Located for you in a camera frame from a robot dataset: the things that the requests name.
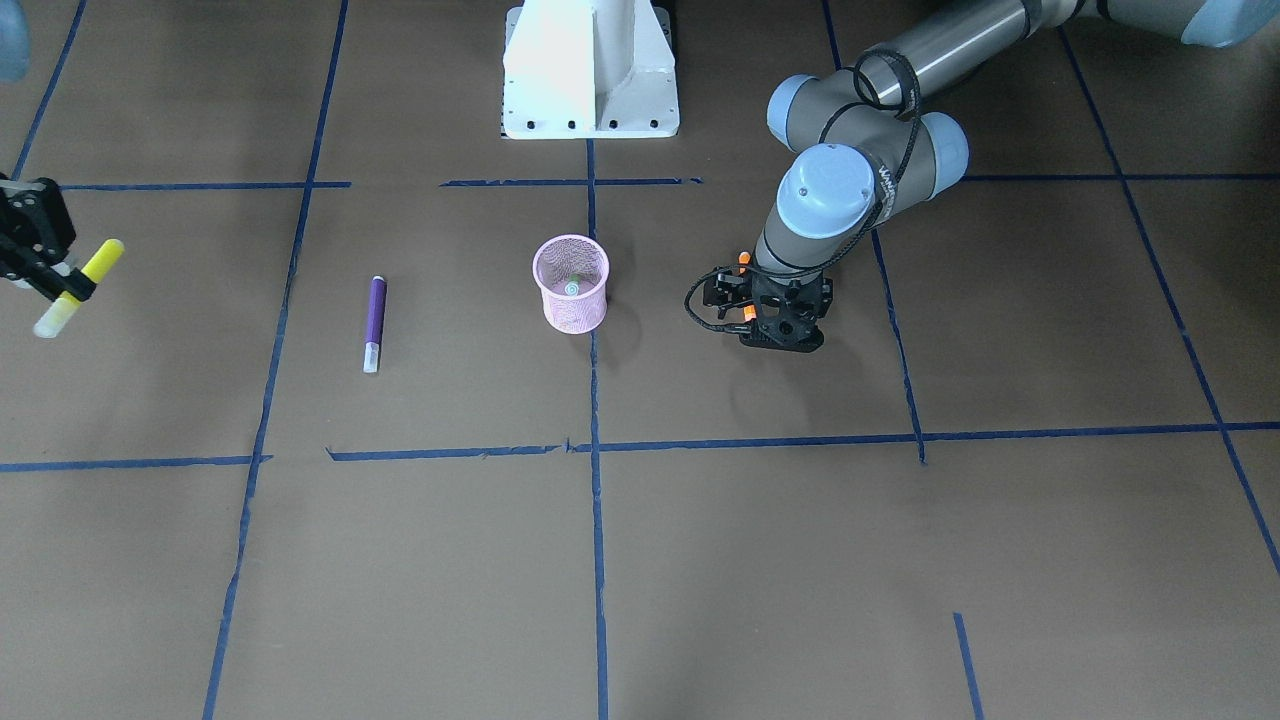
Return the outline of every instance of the yellow highlighter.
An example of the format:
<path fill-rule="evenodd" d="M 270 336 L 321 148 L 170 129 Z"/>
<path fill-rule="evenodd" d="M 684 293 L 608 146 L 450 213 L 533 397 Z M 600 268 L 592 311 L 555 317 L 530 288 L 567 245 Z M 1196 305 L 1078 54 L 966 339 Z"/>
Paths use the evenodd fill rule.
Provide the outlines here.
<path fill-rule="evenodd" d="M 111 266 L 115 261 L 124 255 L 124 243 L 114 237 L 102 243 L 97 249 L 97 252 L 84 263 L 84 268 L 81 273 L 93 281 L 93 284 L 102 282 L 106 273 L 111 272 Z M 67 322 L 72 319 L 72 315 L 79 310 L 81 301 L 72 297 L 69 292 L 63 292 L 54 300 L 54 304 L 49 306 L 49 310 L 40 318 L 33 328 L 37 337 L 55 338 L 58 333 L 63 332 L 67 327 Z"/>

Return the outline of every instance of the robotic arm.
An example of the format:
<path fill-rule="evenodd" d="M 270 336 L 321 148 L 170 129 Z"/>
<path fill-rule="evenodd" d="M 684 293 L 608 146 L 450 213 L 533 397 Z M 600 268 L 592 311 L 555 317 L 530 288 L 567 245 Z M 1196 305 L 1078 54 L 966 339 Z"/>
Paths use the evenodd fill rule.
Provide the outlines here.
<path fill-rule="evenodd" d="M 748 346 L 812 352 L 831 307 L 840 261 L 872 228 L 932 200 L 964 176 L 969 146 L 960 126 L 922 113 L 922 99 L 1036 32 L 1094 15 L 1181 40 L 1226 47 L 1267 24 L 1280 0 L 956 0 L 897 38 L 867 50 L 827 78 L 795 76 L 773 92 L 768 126 L 799 151 L 778 184 L 754 254 L 717 268 L 685 296 L 699 325 Z M 712 324 L 741 309 L 744 322 Z"/>

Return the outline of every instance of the light blue joint cap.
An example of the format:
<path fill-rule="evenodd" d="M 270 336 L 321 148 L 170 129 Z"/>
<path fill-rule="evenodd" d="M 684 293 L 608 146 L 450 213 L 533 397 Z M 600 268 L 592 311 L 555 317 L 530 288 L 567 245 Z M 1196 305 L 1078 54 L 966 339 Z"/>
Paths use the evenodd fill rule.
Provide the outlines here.
<path fill-rule="evenodd" d="M 929 196 L 933 200 L 940 192 L 960 182 L 969 169 L 969 138 L 951 115 L 928 113 L 920 122 L 933 141 L 933 195 Z"/>
<path fill-rule="evenodd" d="M 791 101 L 800 92 L 800 86 L 810 79 L 818 78 L 817 76 L 791 76 L 782 81 L 782 85 L 769 97 L 769 111 L 767 114 L 769 132 L 792 152 L 795 152 L 795 147 L 791 147 L 791 143 L 787 142 L 787 117 L 791 114 Z"/>
<path fill-rule="evenodd" d="M 17 82 L 31 65 L 31 35 L 18 0 L 0 0 L 0 82 Z"/>
<path fill-rule="evenodd" d="M 849 232 L 876 199 L 876 173 L 847 145 L 814 145 L 778 183 L 778 217 L 791 232 L 827 240 Z"/>
<path fill-rule="evenodd" d="M 1183 31 L 1187 45 L 1229 47 L 1280 14 L 1280 0 L 1208 0 Z"/>

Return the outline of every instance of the pink mesh cup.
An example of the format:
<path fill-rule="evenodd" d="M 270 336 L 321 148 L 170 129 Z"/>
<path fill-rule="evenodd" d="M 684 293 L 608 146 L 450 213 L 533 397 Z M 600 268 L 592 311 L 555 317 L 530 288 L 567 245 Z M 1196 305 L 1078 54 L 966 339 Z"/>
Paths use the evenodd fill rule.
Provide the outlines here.
<path fill-rule="evenodd" d="M 534 281 L 543 293 L 543 315 L 562 333 L 589 333 L 604 320 L 608 278 L 609 258 L 589 237 L 553 237 L 534 255 Z"/>

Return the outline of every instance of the purple marker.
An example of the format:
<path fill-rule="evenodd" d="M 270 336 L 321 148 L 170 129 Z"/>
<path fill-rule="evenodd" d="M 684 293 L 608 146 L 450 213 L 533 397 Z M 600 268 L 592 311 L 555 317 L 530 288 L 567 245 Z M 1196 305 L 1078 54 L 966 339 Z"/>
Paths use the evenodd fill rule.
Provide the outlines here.
<path fill-rule="evenodd" d="M 383 346 L 383 310 L 387 309 L 387 278 L 374 275 L 369 283 L 369 319 L 365 320 L 365 372 L 378 372 Z"/>

